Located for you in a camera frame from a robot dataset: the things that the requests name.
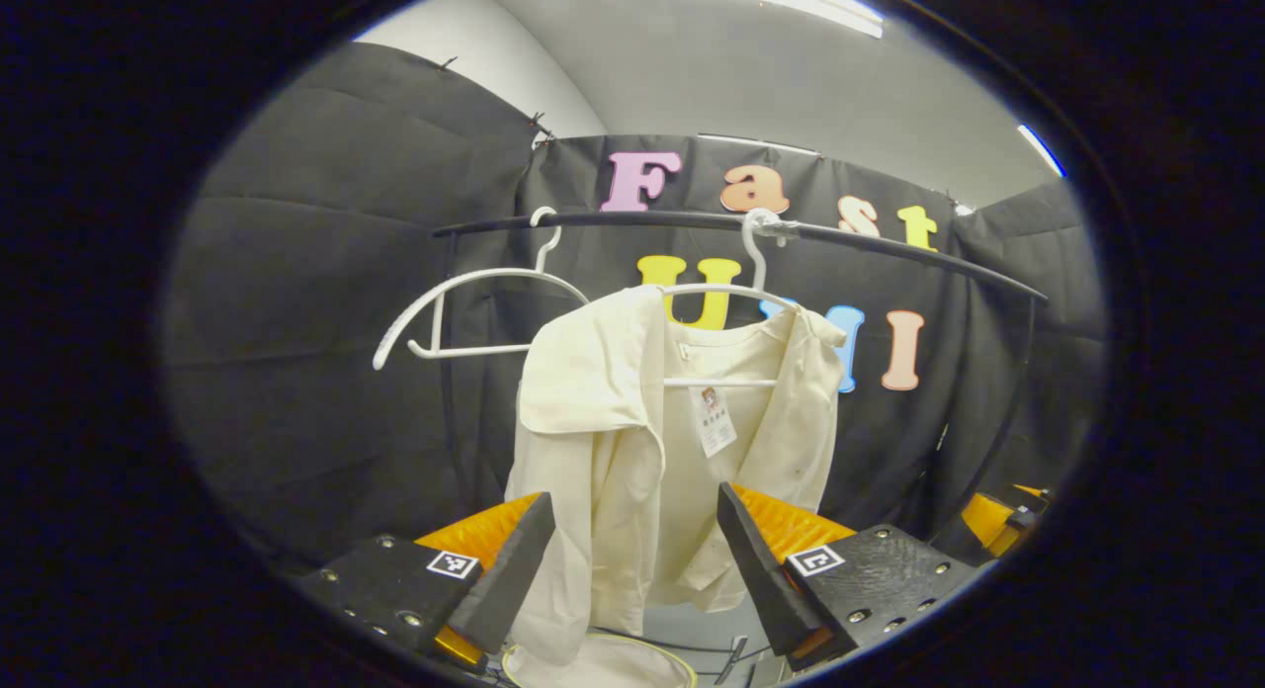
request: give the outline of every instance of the hanger hook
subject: hanger hook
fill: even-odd
[[[536,228],[536,224],[540,223],[540,216],[546,214],[557,215],[558,212],[553,210],[553,207],[550,206],[538,207],[538,210],[534,210],[531,214],[531,228],[533,229]],[[545,255],[548,254],[548,252],[554,250],[554,248],[558,247],[558,242],[560,238],[562,238],[562,225],[558,225],[557,231],[554,231],[554,238],[550,238],[549,242],[545,243],[545,245],[540,247],[540,250],[536,252],[536,273],[545,272]]]
[[[751,277],[751,287],[756,291],[764,291],[764,254],[762,254],[760,248],[755,247],[755,228],[762,228],[762,225],[773,224],[774,220],[779,220],[777,214],[767,207],[753,207],[753,210],[746,211],[743,216],[743,247],[746,248],[746,254],[751,257],[755,263],[755,273]]]

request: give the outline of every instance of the black fabric backdrop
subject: black fabric backdrop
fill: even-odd
[[[395,315],[443,278],[447,243],[430,229],[536,206],[597,210],[614,152],[679,153],[682,171],[648,201],[655,210],[725,214],[725,171],[750,164],[782,175],[787,220],[835,225],[839,199],[861,197],[878,211],[882,236],[903,242],[896,211],[922,206],[937,223],[932,247],[1047,292],[1030,384],[1040,392],[1025,397],[987,481],[1049,486],[1068,468],[1097,403],[1102,312],[1065,188],[954,216],[944,194],[805,153],[669,135],[555,139],[533,152],[534,134],[524,113],[464,77],[353,43],[282,90],[209,172],[172,263],[163,340],[171,403],[226,512],[282,567],[304,570],[366,535],[423,534],[501,501],[524,355],[438,363],[398,344],[382,372],[369,360]],[[460,238],[452,273],[533,266],[552,234]],[[822,315],[831,306],[865,315],[821,512],[925,535],[955,512],[951,500],[998,427],[1025,297],[848,247],[758,242],[769,291]],[[727,257],[743,266],[735,282],[750,282],[739,234],[692,229],[564,229],[546,269],[595,300],[640,283],[643,255],[682,257],[682,283],[701,282],[703,257]],[[678,297],[674,312],[697,319],[701,304]],[[533,280],[469,283],[448,295],[445,345],[529,341],[574,306]],[[889,310],[926,319],[913,391],[880,386]],[[759,319],[755,301],[732,297],[726,326]],[[425,340],[429,324],[419,315],[404,338]],[[445,449],[444,364],[460,473]]]
[[[240,132],[172,259],[163,362],[177,429],[262,550],[319,564],[460,517],[434,364],[369,364],[441,272],[433,225],[510,215],[536,129],[383,46],[314,63]]]
[[[1050,297],[1036,312],[1028,377],[1015,421],[979,491],[1008,484],[1058,486],[1079,460],[1101,419],[1114,333],[1108,328],[1099,257],[1085,229],[1083,206],[1065,180],[958,216],[961,255],[1037,287]],[[966,349],[941,453],[929,472],[923,502],[908,508],[922,522],[941,522],[975,474],[998,427],[1020,372],[1020,340],[1027,319],[988,288],[972,286]],[[975,543],[956,530],[937,545],[972,554]]]

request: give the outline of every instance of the cream shirt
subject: cream shirt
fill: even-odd
[[[669,322],[660,287],[627,287],[552,320],[519,387],[506,500],[549,491],[557,531],[514,622],[522,649],[571,663],[588,625],[641,634],[648,602],[732,608],[741,575],[716,522],[720,482],[816,512],[835,450],[844,333],[791,306],[745,328]],[[664,377],[722,387],[737,440],[703,454]]]

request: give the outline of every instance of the clothes hanger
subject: clothes hanger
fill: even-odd
[[[558,212],[550,206],[541,206],[534,211],[531,215],[531,225],[540,223],[540,216]],[[474,272],[458,274],[455,278],[444,280],[439,286],[434,286],[430,291],[426,291],[424,296],[417,297],[411,306],[400,314],[400,317],[391,324],[387,329],[386,336],[378,344],[377,353],[373,354],[373,368],[382,369],[387,363],[387,355],[391,354],[391,348],[404,331],[407,324],[412,322],[425,306],[429,306],[431,301],[435,304],[434,319],[430,322],[430,349],[419,345],[416,341],[409,340],[409,350],[415,355],[420,355],[424,359],[448,359],[448,358],[464,358],[464,355],[501,355],[507,353],[522,353],[528,350],[531,345],[492,345],[492,347],[457,347],[457,349],[441,350],[439,349],[439,336],[440,336],[440,324],[444,319],[444,295],[452,291],[453,287],[463,286],[463,283],[469,283],[472,280],[481,278],[497,278],[497,277],[515,277],[515,278],[540,278],[548,280],[548,282],[557,283],[557,286],[564,287],[571,295],[579,297],[584,305],[588,305],[588,297],[583,292],[579,292],[578,287],[572,286],[572,283],[565,282],[563,278],[558,278],[557,274],[545,273],[545,255],[548,252],[554,250],[558,247],[558,242],[562,238],[562,225],[554,233],[554,236],[549,239],[545,245],[540,247],[536,252],[536,268],[488,268],[488,269],[474,269]]]
[[[768,236],[778,238],[778,247],[786,245],[786,236],[778,236],[777,233],[764,233],[763,229],[773,228],[773,225],[782,224],[782,219],[772,210],[767,207],[753,207],[753,210],[746,211],[743,216],[743,247],[746,248],[748,255],[751,257],[755,264],[755,273],[751,277],[751,286],[722,286],[722,283],[684,283],[684,286],[669,286],[663,288],[664,296],[681,296],[686,292],[729,292],[731,296],[744,296],[755,297],[759,301],[770,301],[770,304],[782,306],[782,309],[788,309],[793,306],[791,301],[783,300],[783,297],[774,296],[773,292],[764,292],[764,254],[762,254],[760,248],[755,247],[755,233],[759,231]],[[749,381],[732,381],[732,378],[664,378],[664,387],[773,387],[777,384],[777,378],[749,378]]]

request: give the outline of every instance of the orange letter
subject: orange letter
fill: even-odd
[[[735,166],[726,171],[729,187],[720,192],[720,202],[726,210],[753,210],[764,206],[773,214],[782,214],[791,207],[791,201],[782,196],[782,175],[768,166]]]
[[[918,329],[922,329],[922,315],[908,310],[892,310],[887,314],[892,326],[892,360],[883,376],[883,387],[894,392],[908,392],[918,386],[918,376],[913,373],[913,363],[918,355]]]
[[[840,231],[859,233],[863,236],[878,236],[878,211],[865,199],[839,199]]]

